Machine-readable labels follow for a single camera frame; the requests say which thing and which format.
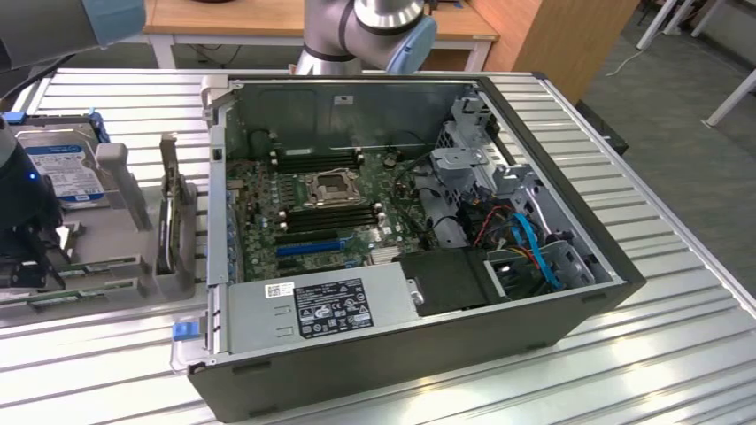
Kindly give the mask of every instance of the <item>power supply label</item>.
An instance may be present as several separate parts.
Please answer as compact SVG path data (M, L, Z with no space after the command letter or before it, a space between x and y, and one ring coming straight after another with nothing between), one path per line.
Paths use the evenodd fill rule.
M295 289L299 335L334 335L374 326L362 279Z

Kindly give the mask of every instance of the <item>metal table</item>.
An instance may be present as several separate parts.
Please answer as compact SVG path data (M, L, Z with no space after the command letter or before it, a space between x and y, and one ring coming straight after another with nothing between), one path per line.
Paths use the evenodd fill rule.
M203 184L204 73L62 70L19 105L46 114L96 106L114 142L132 149L131 169L144 185L160 178L159 133L179 132L182 171ZM636 261L647 286L554 347L247 423L754 420L754 299L554 86L524 73L488 75ZM523 159L514 147L512 153ZM207 229L204 216L199 229ZM0 423L214 422L168 364L171 324L203 308L200 290L186 302L0 328Z

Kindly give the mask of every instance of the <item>screw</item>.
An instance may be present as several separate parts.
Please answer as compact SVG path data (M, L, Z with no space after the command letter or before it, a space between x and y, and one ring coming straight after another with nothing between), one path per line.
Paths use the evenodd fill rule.
M412 297L412 302L415 303L415 305L422 305L426 302L423 294L420 294L416 290L410 293L410 296Z

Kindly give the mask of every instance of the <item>gray floor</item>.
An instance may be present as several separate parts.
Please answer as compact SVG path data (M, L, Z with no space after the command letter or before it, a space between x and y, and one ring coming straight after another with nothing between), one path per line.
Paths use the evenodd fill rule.
M756 97L718 127L700 122L751 69L690 36L660 35L607 77L638 52L643 31L631 20L584 101L626 138L626 160L756 295Z

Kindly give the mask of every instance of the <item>open computer tower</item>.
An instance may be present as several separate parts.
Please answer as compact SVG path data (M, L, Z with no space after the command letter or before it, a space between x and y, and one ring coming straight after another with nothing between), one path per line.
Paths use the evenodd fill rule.
M188 369L219 420L552 345L643 285L488 78L206 86L210 303Z

